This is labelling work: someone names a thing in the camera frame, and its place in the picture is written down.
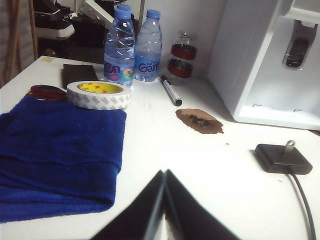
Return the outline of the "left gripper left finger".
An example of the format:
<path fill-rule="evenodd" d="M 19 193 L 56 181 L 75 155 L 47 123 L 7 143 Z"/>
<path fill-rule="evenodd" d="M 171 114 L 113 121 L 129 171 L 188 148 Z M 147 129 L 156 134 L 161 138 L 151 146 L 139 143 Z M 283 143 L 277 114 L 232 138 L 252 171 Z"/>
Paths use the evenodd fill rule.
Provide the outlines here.
<path fill-rule="evenodd" d="M 158 171 L 134 201 L 98 232 L 94 240 L 152 240 L 163 215 L 166 175 Z"/>

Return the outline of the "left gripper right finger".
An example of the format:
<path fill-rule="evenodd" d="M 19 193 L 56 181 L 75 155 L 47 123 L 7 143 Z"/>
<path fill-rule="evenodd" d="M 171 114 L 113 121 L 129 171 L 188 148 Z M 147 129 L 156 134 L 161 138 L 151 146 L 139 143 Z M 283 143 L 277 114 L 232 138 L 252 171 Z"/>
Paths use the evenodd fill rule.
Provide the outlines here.
<path fill-rule="evenodd" d="M 165 172 L 164 212 L 176 240 L 238 240 L 210 214 L 171 170 Z"/>

